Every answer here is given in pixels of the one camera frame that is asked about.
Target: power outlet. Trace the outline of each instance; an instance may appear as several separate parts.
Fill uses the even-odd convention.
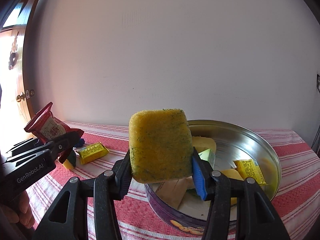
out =
[[[320,93],[320,76],[317,74],[317,89],[319,90]]]

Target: red wrapper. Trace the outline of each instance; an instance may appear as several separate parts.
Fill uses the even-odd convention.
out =
[[[76,131],[81,137],[84,133],[81,129],[70,128],[64,122],[55,118],[51,112],[52,102],[48,103],[28,122],[24,130],[31,132],[37,136],[43,143],[49,142],[51,139],[56,138],[66,132]],[[60,153],[59,162],[64,161],[69,156],[72,148],[67,149]]]

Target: silver rivet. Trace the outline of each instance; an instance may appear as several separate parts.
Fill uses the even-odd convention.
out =
[[[69,179],[70,183],[76,183],[78,181],[77,177],[72,177],[71,179]]]
[[[113,174],[113,171],[112,171],[112,170],[106,170],[106,171],[103,173],[103,175],[104,175],[104,176],[107,176],[107,177],[112,176],[112,174]]]
[[[247,178],[247,182],[248,182],[249,184],[254,184],[254,183],[255,183],[255,180],[254,180],[254,178],[248,177],[248,178]]]
[[[212,171],[212,176],[219,177],[221,175],[220,171]]]

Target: finger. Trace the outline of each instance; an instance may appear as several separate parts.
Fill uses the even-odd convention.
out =
[[[29,223],[26,225],[26,228],[32,228],[32,226],[35,224],[35,218],[32,216]]]
[[[7,220],[10,223],[18,223],[19,222],[18,215],[11,208],[9,208],[9,207],[7,207],[5,205],[2,205],[2,204],[0,204],[0,207],[1,207],[4,215],[6,216]]]
[[[32,217],[32,211],[30,205],[28,205],[27,212],[25,214],[19,214],[19,221],[22,225],[27,225]]]
[[[22,213],[26,213],[29,206],[29,196],[26,191],[20,194],[19,209]]]

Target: blue gripper pad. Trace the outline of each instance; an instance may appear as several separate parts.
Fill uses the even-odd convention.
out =
[[[205,181],[204,177],[202,176],[200,167],[194,157],[192,157],[192,170],[193,183],[195,184],[197,194],[204,201],[207,197],[207,191],[205,190]]]

